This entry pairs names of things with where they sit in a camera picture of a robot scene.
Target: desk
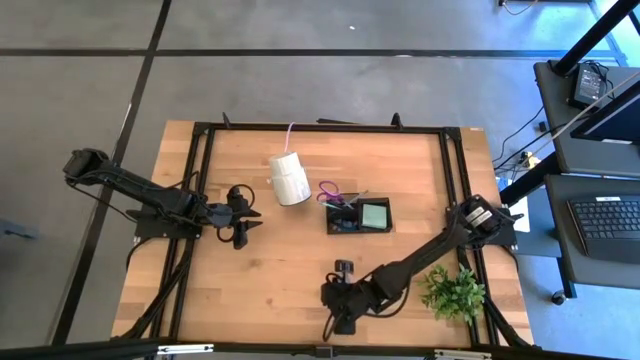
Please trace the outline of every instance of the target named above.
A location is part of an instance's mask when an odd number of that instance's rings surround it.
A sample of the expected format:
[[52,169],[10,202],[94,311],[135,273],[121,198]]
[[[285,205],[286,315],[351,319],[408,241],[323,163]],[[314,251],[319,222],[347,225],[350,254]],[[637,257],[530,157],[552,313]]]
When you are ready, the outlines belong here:
[[567,207],[567,200],[575,197],[638,194],[640,181],[553,175],[546,177],[545,184],[562,249],[558,266],[565,296],[576,297],[573,282],[640,289],[640,264],[598,260],[585,255]]
[[[570,87],[574,82],[572,77],[561,78],[555,75],[548,63],[536,63],[534,70],[550,128],[566,124],[580,113],[579,109],[566,103]],[[607,78],[616,86],[638,70],[640,68],[611,67]],[[633,83],[625,84],[618,93],[626,90]],[[574,139],[570,133],[578,125],[578,123],[573,124],[572,128],[553,141],[556,149],[554,153],[500,192],[500,198],[504,204],[512,205],[542,185],[544,176],[547,174],[582,173],[640,177],[639,147]]]
[[[192,122],[167,123],[154,182],[168,185],[181,180],[192,129]],[[368,189],[370,197],[390,198],[391,233],[340,236],[326,234],[324,207],[314,201],[293,207],[277,204],[267,183],[267,159],[282,151],[284,138],[283,131],[216,130],[206,194],[210,201],[224,201],[233,184],[250,185],[256,193],[253,208],[262,213],[264,224],[251,229],[249,244],[240,251],[219,242],[211,228],[204,230],[195,246],[179,340],[321,343],[329,312],[320,302],[320,285],[333,270],[334,260],[354,261],[357,279],[380,264],[405,257],[444,227],[448,199],[437,136],[300,132],[294,127],[289,148],[299,153],[306,167],[312,197],[319,181],[331,179],[343,192]],[[462,129],[462,139],[472,192],[499,204],[484,131]],[[459,181],[456,187],[460,195]],[[155,296],[166,251],[167,241],[159,239],[134,254],[113,335],[128,330]],[[520,336],[532,342],[512,258],[496,246],[486,246],[484,254],[492,298]],[[454,252],[438,263],[457,271]],[[330,344],[469,346],[464,323],[436,321],[420,303],[421,291],[415,286],[419,278],[414,277],[407,305],[396,317],[363,317],[356,335],[334,335]],[[161,334],[167,333],[171,308],[169,301]],[[478,325],[484,329],[484,320],[479,319]],[[480,335],[486,339],[486,331]]]

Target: potted plant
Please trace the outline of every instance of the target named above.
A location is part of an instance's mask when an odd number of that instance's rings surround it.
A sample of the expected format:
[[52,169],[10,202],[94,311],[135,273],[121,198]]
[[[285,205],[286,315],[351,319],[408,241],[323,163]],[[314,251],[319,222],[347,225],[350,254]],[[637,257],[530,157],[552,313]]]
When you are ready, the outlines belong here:
[[435,311],[436,320],[464,318],[471,324],[484,303],[484,285],[478,285],[473,271],[460,265],[460,272],[450,278],[441,265],[436,265],[424,280],[418,282],[427,293],[421,295],[422,303]]

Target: wooden table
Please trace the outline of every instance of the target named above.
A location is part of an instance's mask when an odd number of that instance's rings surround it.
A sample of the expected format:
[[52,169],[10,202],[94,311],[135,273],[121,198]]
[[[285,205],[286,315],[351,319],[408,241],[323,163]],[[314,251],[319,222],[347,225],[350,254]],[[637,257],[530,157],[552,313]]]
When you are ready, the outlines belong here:
[[[193,122],[167,122],[152,180],[178,182],[184,171]],[[462,129],[473,193],[499,204],[484,131]],[[216,239],[211,228],[196,242],[185,297],[179,340],[239,343],[318,344],[329,311],[320,302],[320,285],[336,259],[355,263],[354,279],[380,264],[404,258],[441,232],[448,204],[438,137],[421,134],[296,132],[289,149],[305,166],[315,198],[318,182],[336,181],[343,192],[369,190],[389,197],[394,228],[387,234],[326,234],[325,208],[315,201],[293,207],[276,202],[269,156],[282,152],[280,131],[216,131],[206,184],[211,201],[225,202],[238,183],[256,193],[254,209],[264,224],[251,229],[240,251]],[[452,166],[455,150],[450,146]],[[459,174],[456,193],[462,193]],[[168,241],[148,242],[135,253],[122,291],[113,335],[128,330],[158,291]],[[491,295],[520,336],[532,342],[518,273],[504,249],[486,246],[484,256]],[[457,272],[454,252],[437,263]],[[415,276],[407,304],[390,319],[362,317],[353,336],[334,335],[333,345],[466,347],[462,321],[436,321],[420,302]],[[168,302],[162,334],[169,327]],[[486,341],[483,319],[478,321]]]

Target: purple scissors handle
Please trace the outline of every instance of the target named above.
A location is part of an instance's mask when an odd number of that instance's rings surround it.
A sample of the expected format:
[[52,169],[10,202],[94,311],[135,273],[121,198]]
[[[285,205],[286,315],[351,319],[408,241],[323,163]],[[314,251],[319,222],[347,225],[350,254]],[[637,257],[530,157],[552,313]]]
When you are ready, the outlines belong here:
[[[326,185],[331,185],[335,188],[335,190],[331,191],[327,189]],[[344,203],[344,198],[340,195],[340,189],[338,189],[338,185],[331,180],[320,181],[320,194],[316,196],[316,201],[322,201],[321,198],[324,197],[324,201],[332,201],[336,203]]]

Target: green sponge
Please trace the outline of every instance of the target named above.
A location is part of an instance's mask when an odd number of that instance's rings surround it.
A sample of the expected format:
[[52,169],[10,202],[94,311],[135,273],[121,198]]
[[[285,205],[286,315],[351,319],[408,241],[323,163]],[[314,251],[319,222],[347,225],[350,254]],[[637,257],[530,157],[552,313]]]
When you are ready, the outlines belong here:
[[362,226],[376,229],[387,228],[387,208],[384,206],[364,204],[362,206]]

